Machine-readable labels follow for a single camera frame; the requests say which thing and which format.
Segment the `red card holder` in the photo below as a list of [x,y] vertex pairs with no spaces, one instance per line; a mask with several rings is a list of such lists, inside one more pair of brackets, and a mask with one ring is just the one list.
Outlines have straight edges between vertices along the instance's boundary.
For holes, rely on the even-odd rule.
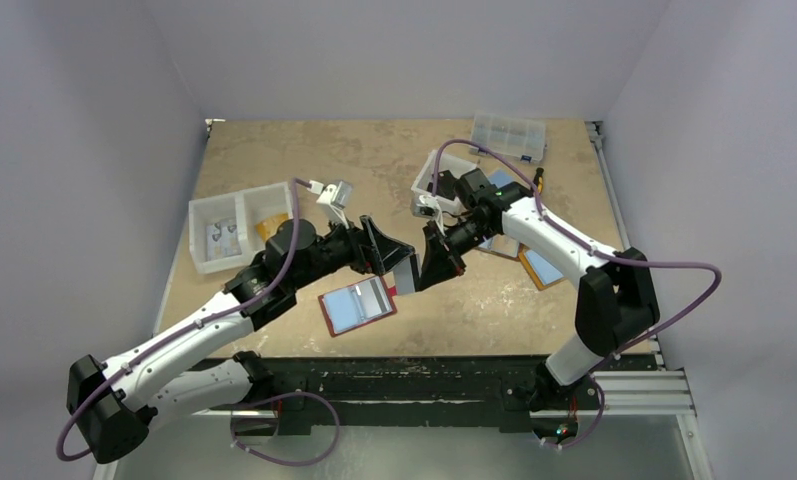
[[331,337],[338,337],[397,313],[392,291],[374,276],[318,297]]

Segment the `grey striped card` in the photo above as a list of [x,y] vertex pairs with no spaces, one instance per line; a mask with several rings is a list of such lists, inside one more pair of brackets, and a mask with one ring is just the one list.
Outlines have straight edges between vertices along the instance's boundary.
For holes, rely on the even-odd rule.
[[410,295],[418,291],[418,254],[413,253],[400,262],[392,271],[396,296]]

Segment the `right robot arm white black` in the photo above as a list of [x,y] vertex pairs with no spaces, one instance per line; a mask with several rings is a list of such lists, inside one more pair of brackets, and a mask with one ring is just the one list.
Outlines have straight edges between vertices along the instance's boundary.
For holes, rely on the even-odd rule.
[[576,289],[573,336],[537,366],[532,386],[513,391],[527,409],[562,405],[597,365],[659,320],[652,276],[639,250],[616,251],[586,236],[539,206],[534,189],[515,181],[497,187],[479,169],[457,179],[454,191],[465,212],[452,226],[443,226],[434,196],[420,195],[412,205],[414,215],[427,221],[416,290],[462,275],[464,255],[495,235],[538,253]]

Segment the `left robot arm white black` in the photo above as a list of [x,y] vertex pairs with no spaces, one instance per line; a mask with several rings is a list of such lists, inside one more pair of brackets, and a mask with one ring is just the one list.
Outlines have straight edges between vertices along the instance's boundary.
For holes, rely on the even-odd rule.
[[258,409],[275,400],[272,375],[253,352],[209,370],[195,365],[219,348],[257,332],[297,304],[297,292],[339,270],[383,276],[411,258],[413,246],[385,235],[364,215],[361,223],[333,223],[325,235],[290,218],[262,251],[201,308],[139,346],[98,360],[85,355],[69,368],[69,428],[87,448],[71,455],[62,432],[63,461],[92,456],[119,460],[172,417],[242,403]]

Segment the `black card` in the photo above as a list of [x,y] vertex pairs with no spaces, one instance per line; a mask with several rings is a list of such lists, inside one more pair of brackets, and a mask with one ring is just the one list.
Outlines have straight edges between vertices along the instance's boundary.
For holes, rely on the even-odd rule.
[[440,171],[436,177],[436,195],[448,200],[454,200],[457,197],[455,185],[457,178],[450,170]]

